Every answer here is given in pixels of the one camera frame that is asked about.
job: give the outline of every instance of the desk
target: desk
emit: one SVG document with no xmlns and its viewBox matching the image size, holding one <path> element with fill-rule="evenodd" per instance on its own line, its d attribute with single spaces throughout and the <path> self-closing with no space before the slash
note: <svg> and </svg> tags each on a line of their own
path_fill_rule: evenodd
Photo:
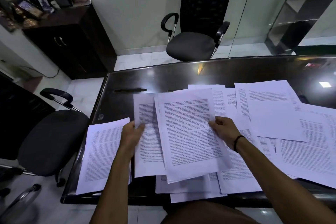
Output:
<svg viewBox="0 0 336 224">
<path fill-rule="evenodd" d="M 287 80 L 298 95 L 305 95 L 311 104 L 336 108 L 336 56 L 270 56 L 215 59 L 185 62 L 117 71 L 104 78 L 95 103 L 90 124 L 106 123 L 130 117 L 133 114 L 134 93 L 171 92 L 186 89 L 188 84 L 224 84 L 234 87 L 235 82 L 249 83 Z M 323 88 L 319 82 L 330 82 Z M 65 186 L 61 202 L 65 204 L 97 204 L 100 193 L 75 195 L 82 165 L 85 140 Z M 134 177 L 134 160 L 132 160 Z M 336 207 L 336 190 L 299 181 L 318 199 Z M 155 177 L 133 178 L 128 187 L 129 205 L 165 205 L 169 194 L 155 194 Z M 213 199 L 233 207 L 271 207 L 263 192 L 230 194 Z"/>
</svg>

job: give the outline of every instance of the cabinet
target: cabinet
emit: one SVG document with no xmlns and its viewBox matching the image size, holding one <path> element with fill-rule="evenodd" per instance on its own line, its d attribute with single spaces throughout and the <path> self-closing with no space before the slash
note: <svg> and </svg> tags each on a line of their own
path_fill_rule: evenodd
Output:
<svg viewBox="0 0 336 224">
<path fill-rule="evenodd" d="M 71 79 L 114 70 L 117 55 L 92 5 L 59 10 L 23 32 Z"/>
</svg>

